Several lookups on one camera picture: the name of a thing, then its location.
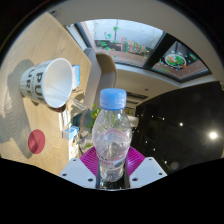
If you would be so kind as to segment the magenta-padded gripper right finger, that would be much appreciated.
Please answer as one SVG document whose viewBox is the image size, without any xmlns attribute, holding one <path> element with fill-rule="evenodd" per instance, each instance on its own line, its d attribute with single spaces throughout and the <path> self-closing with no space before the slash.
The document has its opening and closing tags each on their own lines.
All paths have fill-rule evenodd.
<svg viewBox="0 0 224 224">
<path fill-rule="evenodd" d="M 166 176 L 153 157 L 145 157 L 133 147 L 129 148 L 124 176 L 126 188 L 140 188 Z"/>
</svg>

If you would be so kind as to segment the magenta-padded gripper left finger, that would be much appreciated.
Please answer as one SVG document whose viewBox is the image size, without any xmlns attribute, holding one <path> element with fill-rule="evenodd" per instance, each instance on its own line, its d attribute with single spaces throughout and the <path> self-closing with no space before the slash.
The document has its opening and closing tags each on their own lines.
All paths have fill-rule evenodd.
<svg viewBox="0 0 224 224">
<path fill-rule="evenodd" d="M 97 189 L 100 173 L 95 148 L 90 148 L 80 158 L 72 158 L 60 177 L 84 188 Z"/>
</svg>

